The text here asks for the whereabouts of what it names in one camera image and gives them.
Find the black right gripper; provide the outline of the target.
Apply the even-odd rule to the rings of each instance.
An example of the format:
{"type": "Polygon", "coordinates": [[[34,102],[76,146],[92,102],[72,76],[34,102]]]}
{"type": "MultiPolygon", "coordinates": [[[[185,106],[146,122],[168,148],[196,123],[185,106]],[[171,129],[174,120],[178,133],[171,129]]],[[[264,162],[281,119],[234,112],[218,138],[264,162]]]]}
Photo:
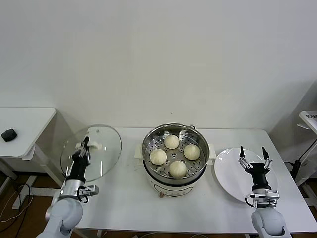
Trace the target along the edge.
{"type": "Polygon", "coordinates": [[[252,180],[253,180],[252,190],[256,190],[256,189],[271,190],[271,187],[269,186],[269,183],[266,179],[266,174],[270,171],[270,164],[272,162],[272,159],[270,159],[269,154],[265,150],[264,147],[262,147],[262,152],[263,152],[265,163],[249,163],[245,159],[244,148],[243,146],[241,146],[240,158],[238,162],[243,167],[243,169],[247,169],[247,173],[249,173],[252,176],[252,180]]]}

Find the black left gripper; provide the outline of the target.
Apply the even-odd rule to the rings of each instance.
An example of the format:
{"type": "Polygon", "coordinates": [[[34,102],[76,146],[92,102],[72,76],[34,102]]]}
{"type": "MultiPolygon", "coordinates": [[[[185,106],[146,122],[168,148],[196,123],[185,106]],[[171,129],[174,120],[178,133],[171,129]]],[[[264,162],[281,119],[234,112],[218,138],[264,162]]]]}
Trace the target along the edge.
{"type": "Polygon", "coordinates": [[[83,142],[76,143],[75,153],[71,156],[73,160],[73,166],[70,171],[70,174],[66,177],[66,180],[76,179],[81,182],[86,182],[85,170],[86,167],[89,165],[89,141],[89,137],[86,136],[83,142]]]}

